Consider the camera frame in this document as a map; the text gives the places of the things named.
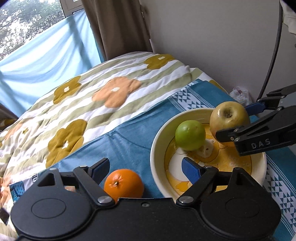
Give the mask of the white plastic bag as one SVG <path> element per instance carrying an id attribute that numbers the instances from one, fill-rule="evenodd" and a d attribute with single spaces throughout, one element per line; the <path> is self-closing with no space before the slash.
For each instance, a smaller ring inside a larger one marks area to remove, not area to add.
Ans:
<path id="1" fill-rule="evenodd" d="M 252 103 L 252 100 L 250 98 L 249 92 L 247 89 L 236 86 L 233 88 L 233 90 L 229 93 L 229 95 L 242 104 L 243 106 L 247 106 Z"/>

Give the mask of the yellow-brown apple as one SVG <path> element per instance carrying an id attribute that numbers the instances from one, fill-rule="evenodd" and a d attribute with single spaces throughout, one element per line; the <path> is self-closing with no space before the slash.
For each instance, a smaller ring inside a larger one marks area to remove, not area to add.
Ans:
<path id="1" fill-rule="evenodd" d="M 238 102 L 226 101 L 219 104 L 211 113 L 209 129 L 217 140 L 216 133 L 227 128 L 236 128 L 250 124 L 244 106 Z"/>

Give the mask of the floral striped quilt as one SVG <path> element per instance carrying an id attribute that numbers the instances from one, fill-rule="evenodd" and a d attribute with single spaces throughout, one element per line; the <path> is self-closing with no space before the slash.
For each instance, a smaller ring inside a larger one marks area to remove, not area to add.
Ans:
<path id="1" fill-rule="evenodd" d="M 212 106 L 223 87 L 169 54 L 132 52 L 99 64 L 38 99 L 14 123 L 1 121 L 1 211 L 10 188 L 38 174 L 118 125 L 168 100 L 175 109 Z"/>

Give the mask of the light blue window cloth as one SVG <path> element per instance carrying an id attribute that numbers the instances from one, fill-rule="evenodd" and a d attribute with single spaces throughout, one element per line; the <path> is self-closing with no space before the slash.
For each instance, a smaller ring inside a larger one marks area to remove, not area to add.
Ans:
<path id="1" fill-rule="evenodd" d="M 80 10 L 1 60 L 1 104 L 20 116 L 40 97 L 100 62 L 90 23 Z"/>

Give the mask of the large orange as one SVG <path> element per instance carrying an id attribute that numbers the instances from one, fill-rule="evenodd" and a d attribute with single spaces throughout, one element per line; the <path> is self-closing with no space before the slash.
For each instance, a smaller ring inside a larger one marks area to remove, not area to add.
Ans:
<path id="1" fill-rule="evenodd" d="M 118 169 L 108 175 L 103 190 L 118 202 L 119 198 L 142 198 L 144 184 L 134 171 Z"/>

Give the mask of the brown right curtain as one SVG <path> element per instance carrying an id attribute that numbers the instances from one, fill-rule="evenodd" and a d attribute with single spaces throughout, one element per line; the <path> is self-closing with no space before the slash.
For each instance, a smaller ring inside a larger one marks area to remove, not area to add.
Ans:
<path id="1" fill-rule="evenodd" d="M 151 52 L 150 36 L 139 1 L 82 1 L 102 61 Z"/>

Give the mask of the green apple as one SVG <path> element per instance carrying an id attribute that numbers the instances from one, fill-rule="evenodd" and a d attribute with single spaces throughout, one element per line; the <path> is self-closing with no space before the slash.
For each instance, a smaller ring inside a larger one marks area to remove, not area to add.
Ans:
<path id="1" fill-rule="evenodd" d="M 175 131 L 178 147 L 185 151 L 195 151 L 205 144 L 206 132 L 197 120 L 186 120 L 180 123 Z"/>

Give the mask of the cream yellow ceramic bowl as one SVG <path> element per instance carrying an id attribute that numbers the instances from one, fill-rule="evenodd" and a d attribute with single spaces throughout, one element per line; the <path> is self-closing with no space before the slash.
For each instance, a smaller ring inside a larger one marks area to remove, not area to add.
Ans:
<path id="1" fill-rule="evenodd" d="M 241 167 L 260 185 L 264 183 L 267 170 L 266 154 L 241 157 L 233 147 L 217 142 L 209 130 L 211 113 L 210 108 L 184 111 L 168 120 L 158 131 L 152 144 L 150 163 L 152 176 L 163 196 L 176 200 L 191 187 L 191 182 L 182 172 L 184 157 L 190 157 L 200 166 L 210 165 L 220 171 L 230 172 L 235 167 Z M 206 131 L 206 144 L 195 152 L 185 152 L 175 142 L 177 127 L 187 120 L 199 121 Z"/>

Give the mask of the window frame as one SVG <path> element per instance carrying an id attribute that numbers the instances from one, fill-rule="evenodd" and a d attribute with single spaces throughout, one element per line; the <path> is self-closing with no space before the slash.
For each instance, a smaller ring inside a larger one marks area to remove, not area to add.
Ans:
<path id="1" fill-rule="evenodd" d="M 83 9 L 81 0 L 60 0 L 60 4 L 65 17 L 68 17 L 76 11 Z"/>

